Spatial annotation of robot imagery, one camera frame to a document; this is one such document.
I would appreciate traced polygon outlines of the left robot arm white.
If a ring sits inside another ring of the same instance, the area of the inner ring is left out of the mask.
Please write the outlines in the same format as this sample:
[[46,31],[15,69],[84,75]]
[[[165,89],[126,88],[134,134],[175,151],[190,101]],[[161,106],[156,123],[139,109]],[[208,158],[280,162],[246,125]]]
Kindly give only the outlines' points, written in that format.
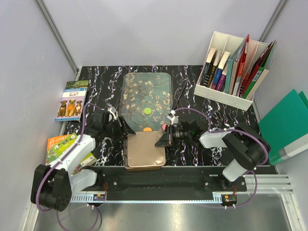
[[74,174],[81,160],[104,138],[124,139],[135,131],[122,116],[114,117],[110,112],[95,113],[73,144],[49,165],[40,164],[34,171],[30,201],[39,211],[63,211],[73,194],[91,187],[97,191],[103,187],[104,179],[96,170],[83,168]]

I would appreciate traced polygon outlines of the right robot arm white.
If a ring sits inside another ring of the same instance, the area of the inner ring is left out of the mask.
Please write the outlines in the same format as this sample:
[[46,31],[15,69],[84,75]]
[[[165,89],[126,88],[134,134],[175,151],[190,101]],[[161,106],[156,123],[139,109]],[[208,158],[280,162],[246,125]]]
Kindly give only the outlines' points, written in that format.
[[170,147],[175,141],[189,142],[196,148],[228,149],[233,160],[214,180],[214,185],[225,191],[231,190],[244,173],[266,162],[271,151],[270,144],[245,123],[220,131],[202,130],[195,120],[167,125],[155,147]]

